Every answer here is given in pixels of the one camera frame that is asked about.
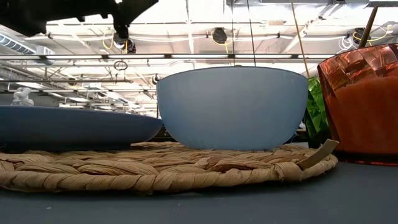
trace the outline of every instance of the bowl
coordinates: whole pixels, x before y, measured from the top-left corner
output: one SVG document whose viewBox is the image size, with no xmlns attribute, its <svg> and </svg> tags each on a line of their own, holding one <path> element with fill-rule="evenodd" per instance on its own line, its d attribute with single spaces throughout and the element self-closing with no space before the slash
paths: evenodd
<svg viewBox="0 0 398 224">
<path fill-rule="evenodd" d="M 271 149 L 290 139 L 305 111 L 308 80 L 265 67 L 215 67 L 157 84 L 160 115 L 178 142 L 199 149 Z"/>
<path fill-rule="evenodd" d="M 137 114 L 40 106 L 0 106 L 0 118 L 0 146 L 14 152 L 129 149 L 162 127 Z"/>
</svg>

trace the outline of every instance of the braided placemat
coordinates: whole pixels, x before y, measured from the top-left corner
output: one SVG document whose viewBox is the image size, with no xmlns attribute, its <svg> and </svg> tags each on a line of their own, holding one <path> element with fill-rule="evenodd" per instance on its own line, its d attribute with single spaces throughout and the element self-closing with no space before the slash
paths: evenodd
<svg viewBox="0 0 398 224">
<path fill-rule="evenodd" d="M 145 142 L 132 150 L 0 153 L 0 186 L 27 192 L 61 190 L 178 191 L 270 180 L 301 181 L 336 166 L 338 143 L 319 150 L 280 146 L 271 151 L 191 149 Z"/>
</svg>

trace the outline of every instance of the ceiling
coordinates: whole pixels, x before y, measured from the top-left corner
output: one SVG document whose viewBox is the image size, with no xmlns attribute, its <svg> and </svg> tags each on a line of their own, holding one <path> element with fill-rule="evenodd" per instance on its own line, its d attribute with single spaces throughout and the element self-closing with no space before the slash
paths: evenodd
<svg viewBox="0 0 398 224">
<path fill-rule="evenodd" d="M 225 0 L 160 0 L 159 3 L 141 14 L 130 26 L 130 38 L 137 47 L 137 54 L 301 54 L 297 30 L 290 4 L 247 5 L 233 9 Z M 327 1 L 311 1 L 297 4 L 295 13 L 298 29 L 302 36 L 306 54 L 336 54 L 354 49 L 352 34 L 356 27 L 365 27 L 372 8 L 364 3 L 327 4 Z M 397 42 L 398 25 L 396 8 L 381 7 L 377 12 L 373 28 L 373 45 Z M 222 27 L 227 36 L 227 46 L 216 44 L 211 38 L 216 27 Z M 5 27 L 1 28 L 28 45 L 41 45 L 54 54 L 123 54 L 123 49 L 111 46 L 113 19 L 102 19 L 100 15 L 88 16 L 85 22 L 77 19 L 52 21 L 47 24 L 47 34 L 24 37 Z M 17 54 L 5 47 L 4 55 Z M 309 61 L 308 67 L 315 68 L 321 60 Z M 125 60 L 128 68 L 117 71 L 115 60 L 64 60 L 43 65 L 32 61 L 9 60 L 8 63 L 23 66 L 24 69 L 45 75 L 54 73 L 52 78 L 100 80 L 126 77 L 132 83 L 102 83 L 101 88 L 119 90 L 155 90 L 152 77 L 160 77 L 191 69 L 231 66 L 228 59 L 132 59 Z M 253 60 L 237 60 L 237 64 L 254 65 Z M 257 66 L 288 69 L 297 73 L 305 71 L 301 60 L 259 60 Z M 77 86 L 63 87 L 82 88 Z M 140 113 L 155 116 L 155 93 L 118 93 L 125 100 L 144 105 Z"/>
</svg>

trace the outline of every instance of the table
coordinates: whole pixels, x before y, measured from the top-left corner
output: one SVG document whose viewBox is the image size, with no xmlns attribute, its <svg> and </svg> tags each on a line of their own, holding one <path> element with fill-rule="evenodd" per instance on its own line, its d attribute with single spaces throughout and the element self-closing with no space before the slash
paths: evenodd
<svg viewBox="0 0 398 224">
<path fill-rule="evenodd" d="M 396 223 L 398 167 L 345 164 L 302 183 L 179 194 L 0 190 L 0 223 Z"/>
</svg>

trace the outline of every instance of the orange glass vase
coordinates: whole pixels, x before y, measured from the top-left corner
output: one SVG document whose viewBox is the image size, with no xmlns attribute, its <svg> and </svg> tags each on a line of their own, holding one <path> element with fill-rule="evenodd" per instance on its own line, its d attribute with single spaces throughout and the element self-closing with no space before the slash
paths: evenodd
<svg viewBox="0 0 398 224">
<path fill-rule="evenodd" d="M 398 44 L 336 55 L 318 72 L 339 159 L 398 165 Z"/>
</svg>

